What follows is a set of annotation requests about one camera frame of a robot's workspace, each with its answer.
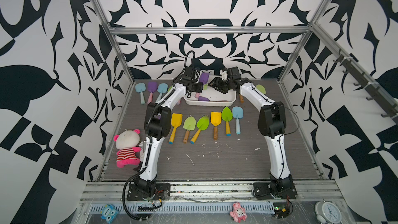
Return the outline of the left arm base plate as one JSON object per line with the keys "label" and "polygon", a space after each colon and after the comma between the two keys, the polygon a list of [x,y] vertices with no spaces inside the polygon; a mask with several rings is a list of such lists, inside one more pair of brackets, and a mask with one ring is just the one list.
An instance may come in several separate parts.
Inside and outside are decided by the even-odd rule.
{"label": "left arm base plate", "polygon": [[171,184],[166,183],[154,183],[150,185],[144,184],[143,186],[136,185],[134,183],[129,185],[126,199],[128,201],[139,201],[139,200],[159,200],[168,199],[170,197]]}

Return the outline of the green pointed shovel yellow handle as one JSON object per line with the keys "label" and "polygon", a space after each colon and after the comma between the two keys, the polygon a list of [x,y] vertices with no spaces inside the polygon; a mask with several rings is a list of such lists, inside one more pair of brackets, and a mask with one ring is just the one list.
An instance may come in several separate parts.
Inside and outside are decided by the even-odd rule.
{"label": "green pointed shovel yellow handle", "polygon": [[191,139],[190,143],[194,144],[197,141],[197,139],[200,135],[200,132],[206,130],[208,128],[208,126],[209,126],[209,116],[205,115],[205,116],[201,117],[199,119],[199,121],[197,122],[198,130],[195,133],[195,135],[193,136],[193,138]]}

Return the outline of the green shovel brown wooden handle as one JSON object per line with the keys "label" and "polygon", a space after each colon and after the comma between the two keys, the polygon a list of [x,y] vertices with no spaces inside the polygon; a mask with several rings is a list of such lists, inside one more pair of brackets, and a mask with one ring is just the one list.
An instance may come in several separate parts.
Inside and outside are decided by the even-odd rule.
{"label": "green shovel brown wooden handle", "polygon": [[244,97],[241,94],[239,94],[239,100],[241,103],[244,103]]}

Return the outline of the teal square shovel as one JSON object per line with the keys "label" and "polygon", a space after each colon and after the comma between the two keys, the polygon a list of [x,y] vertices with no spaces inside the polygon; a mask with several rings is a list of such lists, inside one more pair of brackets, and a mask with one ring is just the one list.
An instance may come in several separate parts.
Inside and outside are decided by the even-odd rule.
{"label": "teal square shovel", "polygon": [[139,95],[140,95],[141,105],[146,104],[145,97],[144,97],[144,92],[146,91],[146,85],[145,85],[145,83],[138,83],[138,84],[136,84],[136,85],[135,85],[135,91],[136,91],[137,93],[139,93]]}

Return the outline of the yellow toy shovel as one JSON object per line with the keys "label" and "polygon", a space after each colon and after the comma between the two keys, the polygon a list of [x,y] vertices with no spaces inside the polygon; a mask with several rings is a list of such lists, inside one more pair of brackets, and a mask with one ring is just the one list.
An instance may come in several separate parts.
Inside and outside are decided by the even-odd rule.
{"label": "yellow toy shovel", "polygon": [[176,131],[177,131],[177,128],[182,123],[182,118],[183,118],[183,114],[177,114],[177,113],[172,114],[171,124],[172,124],[173,130],[171,133],[171,137],[169,139],[169,144],[174,144]]}

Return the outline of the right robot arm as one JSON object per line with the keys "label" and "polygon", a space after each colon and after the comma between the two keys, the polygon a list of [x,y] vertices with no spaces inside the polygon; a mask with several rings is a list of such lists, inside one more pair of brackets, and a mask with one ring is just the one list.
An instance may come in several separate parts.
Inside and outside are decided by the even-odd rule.
{"label": "right robot arm", "polygon": [[243,78],[238,67],[224,69],[220,74],[221,77],[216,77],[208,83],[210,87],[224,94],[234,90],[259,111],[258,129],[266,140],[271,161],[270,192],[275,196],[280,195],[294,186],[284,146],[286,108],[282,102],[265,96],[251,80]]}

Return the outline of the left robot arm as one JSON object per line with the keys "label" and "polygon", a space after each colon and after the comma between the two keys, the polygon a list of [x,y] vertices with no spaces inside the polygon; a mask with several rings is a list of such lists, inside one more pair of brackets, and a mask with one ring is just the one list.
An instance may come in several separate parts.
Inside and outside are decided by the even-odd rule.
{"label": "left robot arm", "polygon": [[144,130],[146,148],[144,162],[134,179],[134,187],[152,196],[155,191],[158,160],[162,143],[171,129],[172,109],[187,93],[202,92],[203,83],[199,82],[200,69],[186,66],[173,79],[172,89],[161,99],[147,106]]}

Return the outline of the light blue pointed shovel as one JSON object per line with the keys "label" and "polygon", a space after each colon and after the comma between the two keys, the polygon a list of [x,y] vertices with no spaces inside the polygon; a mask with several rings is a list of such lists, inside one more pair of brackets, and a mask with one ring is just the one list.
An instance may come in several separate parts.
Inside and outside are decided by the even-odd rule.
{"label": "light blue pointed shovel", "polygon": [[239,106],[234,106],[232,108],[232,114],[233,118],[236,119],[236,134],[240,135],[241,134],[241,129],[240,129],[240,122],[239,120],[243,118],[244,116],[244,111],[241,107]]}

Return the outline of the white plastic storage box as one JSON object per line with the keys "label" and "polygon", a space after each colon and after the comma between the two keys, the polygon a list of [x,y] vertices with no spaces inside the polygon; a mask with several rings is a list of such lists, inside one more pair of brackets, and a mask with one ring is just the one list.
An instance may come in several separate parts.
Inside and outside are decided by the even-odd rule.
{"label": "white plastic storage box", "polygon": [[196,105],[196,106],[231,106],[236,101],[236,92],[234,90],[230,90],[227,94],[223,94],[219,91],[216,91],[212,87],[208,87],[206,90],[203,90],[199,93],[199,96],[209,98],[211,100],[226,100],[227,102],[202,102],[198,101],[198,97],[196,97],[197,93],[191,93],[191,97],[188,97],[188,94],[183,96],[183,99],[188,105]]}

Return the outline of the green shovel yellow blue-tipped handle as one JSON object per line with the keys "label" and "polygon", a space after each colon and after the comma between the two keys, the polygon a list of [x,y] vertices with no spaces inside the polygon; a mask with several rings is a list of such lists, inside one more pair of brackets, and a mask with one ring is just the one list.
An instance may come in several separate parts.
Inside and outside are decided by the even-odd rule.
{"label": "green shovel yellow blue-tipped handle", "polygon": [[226,122],[226,135],[231,136],[230,121],[233,119],[233,114],[229,107],[226,106],[222,110],[221,117],[222,117],[222,120],[224,120]]}

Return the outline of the yellow shovel wooden handle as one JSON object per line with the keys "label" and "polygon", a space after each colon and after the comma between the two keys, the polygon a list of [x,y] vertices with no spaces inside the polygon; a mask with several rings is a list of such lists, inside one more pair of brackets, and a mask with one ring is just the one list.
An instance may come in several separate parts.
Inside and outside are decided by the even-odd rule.
{"label": "yellow shovel wooden handle", "polygon": [[214,126],[214,131],[213,131],[214,140],[218,139],[218,125],[220,125],[222,122],[221,116],[222,116],[221,112],[211,112],[210,114],[210,122]]}

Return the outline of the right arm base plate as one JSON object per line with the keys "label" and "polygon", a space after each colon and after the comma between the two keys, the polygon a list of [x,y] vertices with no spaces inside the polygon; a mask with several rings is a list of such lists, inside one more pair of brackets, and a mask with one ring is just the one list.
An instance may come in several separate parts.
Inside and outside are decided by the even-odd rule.
{"label": "right arm base plate", "polygon": [[297,190],[294,184],[254,183],[253,196],[259,200],[296,199]]}

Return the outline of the blue toy shovel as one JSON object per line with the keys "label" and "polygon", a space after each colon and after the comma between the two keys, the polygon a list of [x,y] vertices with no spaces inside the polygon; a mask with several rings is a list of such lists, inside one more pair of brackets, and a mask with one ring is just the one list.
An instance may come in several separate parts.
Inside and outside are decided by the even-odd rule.
{"label": "blue toy shovel", "polygon": [[156,102],[160,101],[163,94],[167,93],[169,86],[167,83],[161,83],[158,85],[157,92],[159,93],[158,98],[156,99]]}

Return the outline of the purple square shovel pink handle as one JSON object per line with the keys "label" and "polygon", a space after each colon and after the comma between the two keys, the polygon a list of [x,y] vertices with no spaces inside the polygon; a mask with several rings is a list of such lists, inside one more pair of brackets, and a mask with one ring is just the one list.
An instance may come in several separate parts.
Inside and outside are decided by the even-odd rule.
{"label": "purple square shovel pink handle", "polygon": [[157,88],[158,88],[157,82],[149,82],[147,84],[147,89],[149,92],[149,97],[148,97],[148,101],[147,101],[148,104],[152,102],[153,94],[157,91]]}

